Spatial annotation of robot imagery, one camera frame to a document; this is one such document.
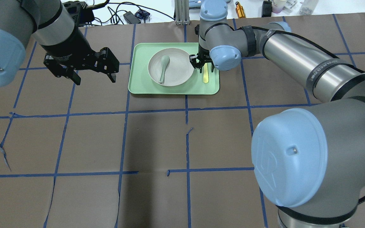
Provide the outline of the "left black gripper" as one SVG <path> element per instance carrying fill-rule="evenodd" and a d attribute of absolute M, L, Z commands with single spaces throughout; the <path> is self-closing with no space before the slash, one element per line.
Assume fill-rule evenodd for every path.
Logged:
<path fill-rule="evenodd" d="M 112 83 L 116 83 L 119 60 L 108 47 L 95 52 L 81 32 L 72 32 L 63 42 L 42 45 L 42 48 L 46 51 L 43 63 L 57 78 L 65 77 L 79 86 L 81 78 L 76 71 L 92 70 L 106 74 Z"/>

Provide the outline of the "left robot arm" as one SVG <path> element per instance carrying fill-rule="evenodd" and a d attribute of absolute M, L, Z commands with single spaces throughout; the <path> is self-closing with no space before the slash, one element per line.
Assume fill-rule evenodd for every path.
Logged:
<path fill-rule="evenodd" d="M 116 82 L 119 60 L 107 47 L 90 47 L 61 1 L 0 0 L 0 87 L 13 82 L 31 37 L 45 50 L 43 63 L 55 77 L 80 85 L 76 71 L 92 70 Z"/>

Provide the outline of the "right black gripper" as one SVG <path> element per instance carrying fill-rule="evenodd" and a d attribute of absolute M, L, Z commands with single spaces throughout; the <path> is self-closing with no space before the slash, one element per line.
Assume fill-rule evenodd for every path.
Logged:
<path fill-rule="evenodd" d="M 205 63 L 211 63 L 211 72 L 215 70 L 215 65 L 210 57 L 210 51 L 202 47 L 198 48 L 197 54 L 190 54 L 189 61 L 194 69 L 198 69 L 199 74 L 203 73 Z"/>

